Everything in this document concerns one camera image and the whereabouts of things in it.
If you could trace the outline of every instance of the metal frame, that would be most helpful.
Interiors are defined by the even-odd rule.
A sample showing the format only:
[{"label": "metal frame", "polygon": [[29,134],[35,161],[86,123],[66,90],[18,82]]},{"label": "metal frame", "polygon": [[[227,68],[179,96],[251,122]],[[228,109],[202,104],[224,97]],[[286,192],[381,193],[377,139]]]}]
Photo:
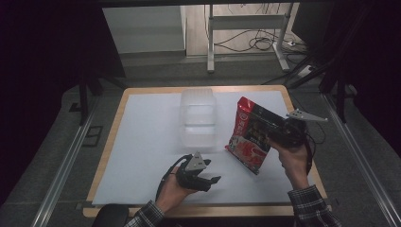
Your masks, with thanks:
[{"label": "metal frame", "polygon": [[274,52],[284,72],[289,71],[288,63],[281,48],[286,34],[289,17],[292,11],[290,3],[286,14],[279,15],[228,15],[214,16],[213,5],[209,7],[209,44],[207,51],[207,72],[215,72],[215,45],[213,43],[213,31],[235,29],[280,29],[277,42],[273,43]]}]

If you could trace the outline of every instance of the red snack bag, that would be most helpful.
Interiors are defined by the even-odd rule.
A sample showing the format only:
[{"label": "red snack bag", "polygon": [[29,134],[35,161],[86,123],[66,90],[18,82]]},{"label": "red snack bag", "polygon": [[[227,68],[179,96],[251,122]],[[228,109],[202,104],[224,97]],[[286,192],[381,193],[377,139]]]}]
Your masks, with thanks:
[{"label": "red snack bag", "polygon": [[269,150],[269,123],[264,119],[263,107],[242,97],[237,104],[235,127],[225,147],[254,174],[259,173]]}]

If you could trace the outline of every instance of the plaid sleeve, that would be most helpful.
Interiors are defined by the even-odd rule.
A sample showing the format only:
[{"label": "plaid sleeve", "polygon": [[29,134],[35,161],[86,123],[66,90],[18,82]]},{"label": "plaid sleeve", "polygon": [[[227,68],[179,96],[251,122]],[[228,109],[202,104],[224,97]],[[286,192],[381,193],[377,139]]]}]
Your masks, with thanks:
[{"label": "plaid sleeve", "polygon": [[295,216],[302,226],[339,227],[340,221],[329,211],[316,185],[288,192]]},{"label": "plaid sleeve", "polygon": [[135,213],[133,219],[125,227],[155,227],[164,216],[165,214],[156,206],[154,201],[149,201]]}]

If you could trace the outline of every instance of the silver metal bracket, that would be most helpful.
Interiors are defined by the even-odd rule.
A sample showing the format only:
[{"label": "silver metal bracket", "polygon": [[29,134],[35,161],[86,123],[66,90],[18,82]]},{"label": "silver metal bracket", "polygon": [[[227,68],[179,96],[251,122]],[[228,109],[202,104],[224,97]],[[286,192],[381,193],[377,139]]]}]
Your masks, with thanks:
[{"label": "silver metal bracket", "polygon": [[200,170],[200,169],[206,169],[206,163],[203,161],[200,152],[197,151],[192,157],[192,159],[189,161],[188,165],[185,168],[185,171]]},{"label": "silver metal bracket", "polygon": [[290,118],[302,120],[302,121],[321,121],[328,122],[327,118],[321,118],[310,113],[302,112],[300,110],[295,110],[293,112],[287,113],[287,116]]}]

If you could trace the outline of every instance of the person's right hand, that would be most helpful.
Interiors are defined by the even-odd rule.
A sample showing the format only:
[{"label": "person's right hand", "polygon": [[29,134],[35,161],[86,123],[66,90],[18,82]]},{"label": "person's right hand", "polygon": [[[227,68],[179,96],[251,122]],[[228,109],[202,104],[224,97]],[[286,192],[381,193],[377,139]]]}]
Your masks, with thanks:
[{"label": "person's right hand", "polygon": [[309,187],[306,173],[307,151],[305,145],[298,148],[284,148],[276,142],[269,140],[272,148],[278,150],[279,160],[286,170],[286,175],[293,189]]}]

